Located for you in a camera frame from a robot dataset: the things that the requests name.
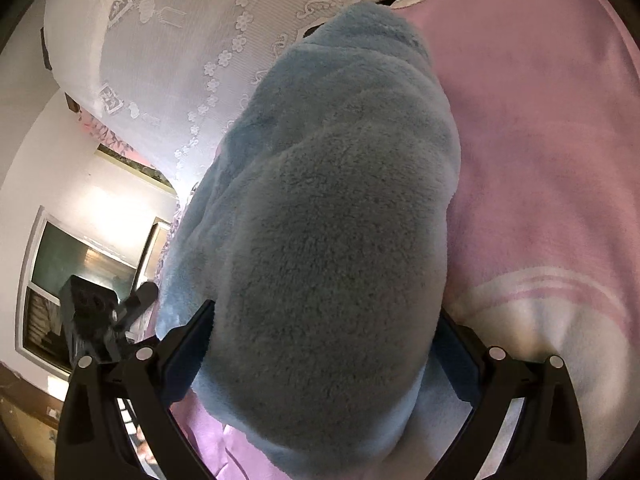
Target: white lace curtain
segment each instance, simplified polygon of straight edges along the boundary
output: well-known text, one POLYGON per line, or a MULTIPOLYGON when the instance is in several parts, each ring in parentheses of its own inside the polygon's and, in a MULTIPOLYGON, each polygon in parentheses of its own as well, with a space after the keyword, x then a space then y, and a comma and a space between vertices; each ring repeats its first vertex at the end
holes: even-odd
POLYGON ((47 0, 61 88, 181 200, 257 84, 303 33, 357 0, 47 0))

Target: round screw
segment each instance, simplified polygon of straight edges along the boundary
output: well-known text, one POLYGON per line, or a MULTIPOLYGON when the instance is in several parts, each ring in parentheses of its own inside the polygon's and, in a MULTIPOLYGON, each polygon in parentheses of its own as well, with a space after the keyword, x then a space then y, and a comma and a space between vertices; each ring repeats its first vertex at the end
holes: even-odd
POLYGON ((139 361, 146 361, 147 359, 149 359, 152 355, 154 354, 154 350, 152 348, 149 348, 148 346, 145 346, 144 348, 141 348, 140 350, 138 350, 136 352, 136 358, 139 361))
POLYGON ((499 346, 492 346, 489 348, 489 357, 496 361, 502 361, 505 357, 507 357, 507 352, 505 352, 499 346))
POLYGON ((564 366, 564 361, 558 355, 552 355, 549 358, 549 364, 552 365, 553 368, 562 368, 564 366))
POLYGON ((94 360, 91 359, 91 356, 85 355, 81 357, 80 360, 78 361, 78 366, 81 368, 87 368, 93 362, 94 360))

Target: pink bedsheet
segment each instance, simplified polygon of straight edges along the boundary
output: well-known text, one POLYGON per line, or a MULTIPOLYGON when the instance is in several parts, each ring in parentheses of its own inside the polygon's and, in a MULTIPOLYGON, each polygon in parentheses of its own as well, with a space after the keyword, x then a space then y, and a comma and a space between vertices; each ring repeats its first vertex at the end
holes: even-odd
MULTIPOLYGON (((446 307, 517 357, 565 358, 596 479, 640 420, 638 48, 605 0, 398 12, 429 43, 460 130, 446 307)), ((455 436, 468 408, 433 377, 371 478, 423 480, 455 436)), ((174 413, 220 480, 286 478, 193 395, 174 413)))

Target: black mount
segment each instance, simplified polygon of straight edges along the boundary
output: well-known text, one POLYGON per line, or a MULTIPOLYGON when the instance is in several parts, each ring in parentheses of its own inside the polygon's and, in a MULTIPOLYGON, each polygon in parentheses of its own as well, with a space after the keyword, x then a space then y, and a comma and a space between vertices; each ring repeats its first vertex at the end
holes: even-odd
MULTIPOLYGON (((131 344, 124 329, 141 314, 136 300, 130 300, 132 309, 124 308, 118 316, 96 317, 94 329, 88 331, 92 324, 86 306, 96 298, 104 304, 113 291, 77 276, 63 291, 65 331, 76 367, 60 419, 56 479, 84 480, 88 470, 95 480, 151 478, 127 437, 117 404, 121 398, 132 403, 168 480, 216 480, 169 411, 185 396, 202 364, 214 303, 206 301, 187 325, 174 328, 162 341, 153 336, 131 344)), ((561 358, 551 356, 543 363, 513 359, 500 347, 485 347, 471 329, 457 325, 444 311, 433 349, 456 395, 473 409, 427 480, 474 480, 511 400, 521 397, 524 406, 510 446, 489 478, 586 480, 580 410, 561 358)))

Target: black metal bracket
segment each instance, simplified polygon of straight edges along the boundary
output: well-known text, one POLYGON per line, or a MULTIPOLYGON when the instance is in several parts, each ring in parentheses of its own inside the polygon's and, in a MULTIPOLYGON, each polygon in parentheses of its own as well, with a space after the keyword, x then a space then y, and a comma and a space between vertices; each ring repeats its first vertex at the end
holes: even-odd
MULTIPOLYGON (((95 288, 97 285, 77 277, 65 287, 66 300, 83 295, 86 299, 91 292, 101 292, 95 288)), ((83 305, 78 306, 82 312, 83 305)), ((71 304, 63 303, 63 310, 69 313, 71 304)), ((74 346, 87 352, 74 356, 77 365, 70 378, 58 431, 57 479, 84 480, 88 471, 95 480, 151 478, 142 470, 120 415, 117 399, 129 399, 167 478, 215 480, 169 411, 171 404, 185 396, 202 364, 213 318, 214 303, 207 301, 187 325, 174 328, 162 341, 153 336, 129 344, 126 352, 117 350, 125 355, 119 361, 102 359, 106 348, 102 343, 108 331, 100 331, 90 339, 101 346, 101 351, 89 351, 92 345, 88 340, 74 346)))
POLYGON ((491 480, 586 480, 580 409, 564 361, 519 361, 487 348, 443 310, 433 349, 456 395, 473 410, 427 480, 474 480, 513 399, 524 406, 510 445, 491 480))
MULTIPOLYGON (((147 480, 127 437, 117 399, 129 399, 142 431, 168 480, 215 480, 174 421, 169 407, 191 386, 209 345, 214 303, 205 302, 190 322, 159 341, 124 338, 124 320, 97 316, 108 327, 88 327, 88 304, 113 300, 106 289, 73 277, 61 294, 65 330, 76 363, 60 420, 56 478, 147 480)), ((140 305, 129 301, 132 313, 140 305)), ((507 452, 491 480, 586 480, 586 447, 580 410, 564 361, 513 359, 484 346, 468 327, 442 311, 433 349, 456 395, 472 412, 427 480, 474 480, 488 456, 513 399, 524 407, 507 452)))

